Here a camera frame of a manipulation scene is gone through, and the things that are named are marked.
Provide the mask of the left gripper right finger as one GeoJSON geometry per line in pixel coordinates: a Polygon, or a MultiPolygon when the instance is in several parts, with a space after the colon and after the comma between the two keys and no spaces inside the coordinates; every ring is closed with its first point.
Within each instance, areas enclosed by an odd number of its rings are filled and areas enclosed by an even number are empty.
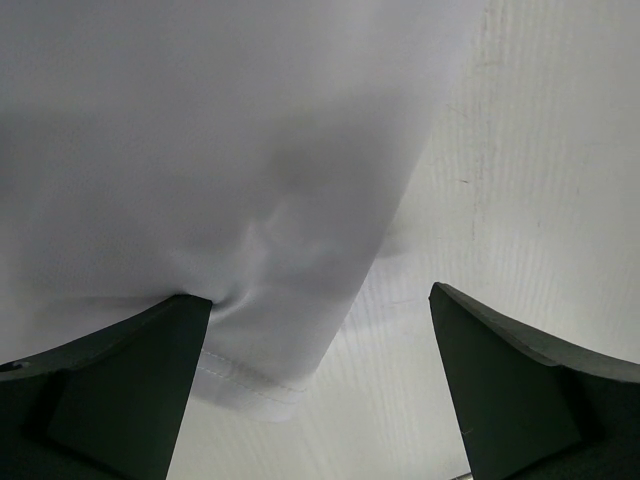
{"type": "Polygon", "coordinates": [[[638,478],[638,364],[447,284],[433,285],[429,303],[472,478],[638,478]]]}

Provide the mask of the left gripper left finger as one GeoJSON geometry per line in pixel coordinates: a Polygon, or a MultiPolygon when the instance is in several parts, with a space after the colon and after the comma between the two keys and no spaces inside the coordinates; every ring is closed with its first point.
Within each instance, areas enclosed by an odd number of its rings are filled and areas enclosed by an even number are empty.
{"type": "Polygon", "coordinates": [[[3,364],[2,478],[166,478],[211,309],[173,296],[3,364]]]}

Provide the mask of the white t shirt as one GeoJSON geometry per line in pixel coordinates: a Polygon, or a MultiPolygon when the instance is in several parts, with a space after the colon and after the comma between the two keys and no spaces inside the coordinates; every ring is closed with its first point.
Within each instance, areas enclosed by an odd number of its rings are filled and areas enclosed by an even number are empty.
{"type": "Polygon", "coordinates": [[[1,358],[211,300],[205,401],[290,418],[480,1],[5,1],[1,358]]]}

